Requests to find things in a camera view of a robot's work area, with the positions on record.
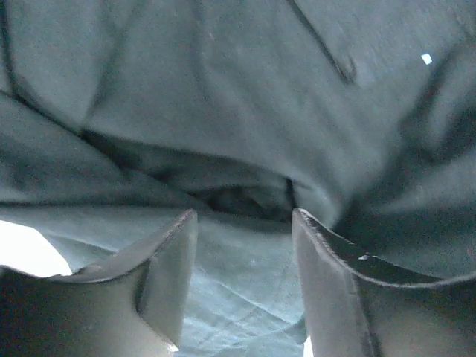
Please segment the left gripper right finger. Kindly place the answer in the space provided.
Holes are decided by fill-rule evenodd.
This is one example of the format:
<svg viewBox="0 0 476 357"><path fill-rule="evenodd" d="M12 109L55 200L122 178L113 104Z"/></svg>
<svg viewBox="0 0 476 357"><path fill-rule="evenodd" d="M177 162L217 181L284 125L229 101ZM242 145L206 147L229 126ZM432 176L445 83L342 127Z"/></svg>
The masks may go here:
<svg viewBox="0 0 476 357"><path fill-rule="evenodd" d="M315 356L473 356L475 275L394 265L293 213L304 319Z"/></svg>

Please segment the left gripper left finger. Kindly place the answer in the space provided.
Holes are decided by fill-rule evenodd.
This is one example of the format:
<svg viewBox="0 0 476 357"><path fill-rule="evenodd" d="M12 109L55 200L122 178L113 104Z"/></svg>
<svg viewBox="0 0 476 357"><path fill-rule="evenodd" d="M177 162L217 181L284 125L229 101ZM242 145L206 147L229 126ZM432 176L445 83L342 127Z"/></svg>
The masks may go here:
<svg viewBox="0 0 476 357"><path fill-rule="evenodd" d="M173 356L196 256L198 218L64 276L1 267L3 356Z"/></svg>

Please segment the black t shirt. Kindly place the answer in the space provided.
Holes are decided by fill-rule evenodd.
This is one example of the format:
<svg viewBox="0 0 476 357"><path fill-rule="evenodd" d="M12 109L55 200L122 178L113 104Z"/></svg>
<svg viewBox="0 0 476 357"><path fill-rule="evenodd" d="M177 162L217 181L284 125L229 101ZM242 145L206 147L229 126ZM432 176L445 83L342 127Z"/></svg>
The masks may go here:
<svg viewBox="0 0 476 357"><path fill-rule="evenodd" d="M3 1L1 218L72 274L198 218L173 356L301 356L294 210L475 275L473 1Z"/></svg>

